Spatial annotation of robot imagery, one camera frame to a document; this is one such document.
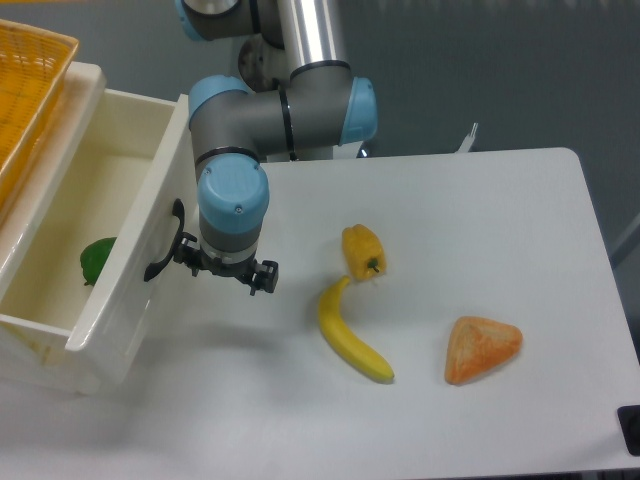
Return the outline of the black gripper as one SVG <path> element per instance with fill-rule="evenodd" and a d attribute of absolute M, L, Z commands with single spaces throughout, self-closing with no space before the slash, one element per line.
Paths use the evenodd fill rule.
<path fill-rule="evenodd" d="M 214 276 L 235 278 L 240 283 L 249 285 L 251 296 L 259 291 L 274 293 L 279 279 L 279 264 L 272 260 L 255 260 L 258 240 L 237 251 L 214 248 L 204 239 L 197 249 L 194 247 L 196 242 L 194 235 L 182 232 L 173 249 L 173 261 L 186 266 L 192 276 L 197 276 L 200 271 L 207 271 Z"/>

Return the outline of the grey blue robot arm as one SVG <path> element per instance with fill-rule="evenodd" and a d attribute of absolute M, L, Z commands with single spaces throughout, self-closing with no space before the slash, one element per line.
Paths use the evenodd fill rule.
<path fill-rule="evenodd" d="M 284 74 L 264 91 L 223 75 L 191 88 L 200 232 L 179 230 L 168 255 L 193 273 L 273 292 L 277 263 L 256 259 L 269 204 L 260 162 L 371 139 L 378 128 L 373 85 L 352 73 L 334 1 L 179 1 L 176 10 L 193 40 L 255 34 L 285 56 Z"/>

